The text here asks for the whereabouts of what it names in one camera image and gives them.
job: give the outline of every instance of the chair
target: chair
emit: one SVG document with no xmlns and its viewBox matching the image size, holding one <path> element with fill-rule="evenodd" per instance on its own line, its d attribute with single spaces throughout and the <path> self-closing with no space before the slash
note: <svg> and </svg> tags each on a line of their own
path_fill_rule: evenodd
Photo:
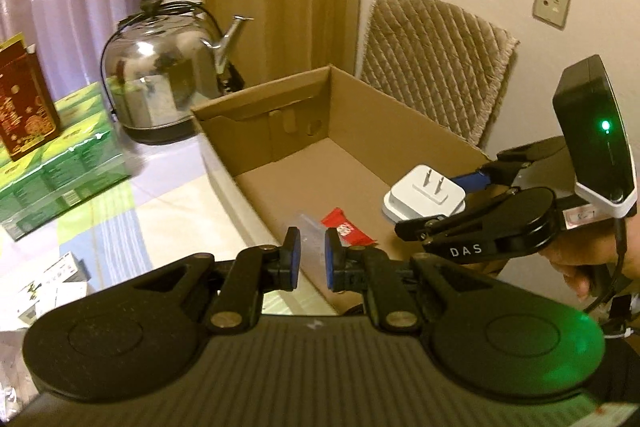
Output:
<svg viewBox="0 0 640 427">
<path fill-rule="evenodd" d="M 481 146 L 518 40 L 439 0 L 376 0 L 361 79 Z"/>
</svg>

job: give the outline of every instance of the table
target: table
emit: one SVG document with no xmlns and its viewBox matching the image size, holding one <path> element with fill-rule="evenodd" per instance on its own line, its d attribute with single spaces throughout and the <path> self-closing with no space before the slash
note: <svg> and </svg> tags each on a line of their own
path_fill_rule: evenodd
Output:
<svg viewBox="0 0 640 427">
<path fill-rule="evenodd" d="M 234 259 L 253 246 L 243 238 L 212 189 L 196 137 L 162 146 L 137 144 L 118 130 L 132 177 L 14 242 L 0 232 L 0 330 L 24 327 L 12 314 L 13 295 L 61 255 L 73 252 L 98 291 L 206 251 Z M 333 314 L 300 276 L 293 293 L 265 295 L 263 311 Z"/>
</svg>

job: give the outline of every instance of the wall outlet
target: wall outlet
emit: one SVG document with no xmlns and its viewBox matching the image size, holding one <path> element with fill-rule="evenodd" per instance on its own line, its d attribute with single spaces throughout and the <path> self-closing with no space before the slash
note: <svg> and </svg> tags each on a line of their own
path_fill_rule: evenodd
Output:
<svg viewBox="0 0 640 427">
<path fill-rule="evenodd" d="M 558 28 L 564 28 L 571 0 L 534 0 L 533 16 Z"/>
</svg>

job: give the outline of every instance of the round black pad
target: round black pad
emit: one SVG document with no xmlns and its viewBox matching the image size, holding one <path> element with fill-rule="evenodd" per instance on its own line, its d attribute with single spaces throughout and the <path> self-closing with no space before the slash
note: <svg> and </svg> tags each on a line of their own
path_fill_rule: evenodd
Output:
<svg viewBox="0 0 640 427">
<path fill-rule="evenodd" d="M 195 360 L 204 332 L 163 293 L 97 293 L 37 320 L 24 360 L 38 389 L 76 401 L 141 396 L 175 380 Z"/>
<path fill-rule="evenodd" d="M 460 293 L 447 306 L 431 350 L 455 380 L 485 394 L 560 396 L 584 383 L 604 354 L 596 322 L 515 288 Z"/>
</svg>

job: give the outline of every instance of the human hand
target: human hand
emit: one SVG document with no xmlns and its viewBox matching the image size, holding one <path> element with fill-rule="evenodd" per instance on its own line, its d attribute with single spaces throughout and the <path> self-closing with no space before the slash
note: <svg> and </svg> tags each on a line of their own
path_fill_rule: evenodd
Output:
<svg viewBox="0 0 640 427">
<path fill-rule="evenodd" d="M 627 252 L 622 275 L 640 279 L 640 216 L 626 220 Z M 561 234 L 541 255 L 564 276 L 580 299 L 589 296 L 590 279 L 580 269 L 584 265 L 616 263 L 616 240 L 612 222 L 602 222 Z"/>
</svg>

